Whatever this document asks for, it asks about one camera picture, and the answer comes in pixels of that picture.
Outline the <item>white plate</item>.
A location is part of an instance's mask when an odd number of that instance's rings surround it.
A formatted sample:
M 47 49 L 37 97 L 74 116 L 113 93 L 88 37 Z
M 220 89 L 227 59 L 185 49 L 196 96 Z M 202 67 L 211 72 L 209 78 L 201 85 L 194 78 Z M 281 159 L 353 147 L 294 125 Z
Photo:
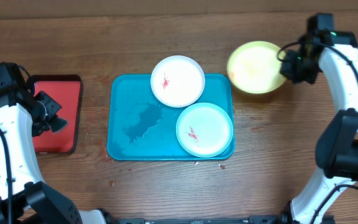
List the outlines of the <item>white plate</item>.
M 153 69 L 150 86 L 161 103 L 181 108 L 195 103 L 203 93 L 205 74 L 192 58 L 174 55 L 161 60 Z

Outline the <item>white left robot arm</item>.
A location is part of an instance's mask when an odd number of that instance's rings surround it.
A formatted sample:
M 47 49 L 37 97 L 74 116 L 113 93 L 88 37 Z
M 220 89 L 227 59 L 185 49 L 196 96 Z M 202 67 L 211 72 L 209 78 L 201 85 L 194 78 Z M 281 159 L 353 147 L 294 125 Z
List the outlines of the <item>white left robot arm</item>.
M 105 210 L 80 211 L 44 182 L 32 138 L 55 128 L 59 108 L 44 92 L 0 88 L 0 223 L 113 223 Z

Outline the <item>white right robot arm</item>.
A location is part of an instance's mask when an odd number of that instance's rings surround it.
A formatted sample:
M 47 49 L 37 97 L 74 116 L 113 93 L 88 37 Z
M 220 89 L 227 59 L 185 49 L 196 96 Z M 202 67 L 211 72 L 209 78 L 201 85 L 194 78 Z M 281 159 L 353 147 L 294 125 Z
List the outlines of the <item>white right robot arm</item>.
M 294 83 L 314 83 L 319 72 L 329 84 L 336 115 L 316 143 L 317 168 L 284 208 L 277 223 L 331 223 L 324 214 L 358 182 L 358 44 L 352 32 L 311 31 L 283 47 L 280 73 Z

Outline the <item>light blue plate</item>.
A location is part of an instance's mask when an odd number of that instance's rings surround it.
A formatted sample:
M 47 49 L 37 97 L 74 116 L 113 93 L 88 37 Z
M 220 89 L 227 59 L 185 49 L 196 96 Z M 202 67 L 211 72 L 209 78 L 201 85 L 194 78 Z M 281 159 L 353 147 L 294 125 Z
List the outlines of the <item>light blue plate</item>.
M 190 155 L 220 159 L 232 149 L 234 125 L 220 106 L 196 103 L 181 112 L 175 133 L 179 145 Z

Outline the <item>yellow plate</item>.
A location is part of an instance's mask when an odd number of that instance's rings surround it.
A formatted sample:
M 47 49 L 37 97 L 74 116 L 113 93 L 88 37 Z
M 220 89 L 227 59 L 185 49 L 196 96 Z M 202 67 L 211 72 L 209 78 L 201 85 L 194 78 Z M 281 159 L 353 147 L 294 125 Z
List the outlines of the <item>yellow plate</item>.
M 270 42 L 253 41 L 238 47 L 227 61 L 227 75 L 239 90 L 264 94 L 276 90 L 286 82 L 280 74 L 285 53 Z

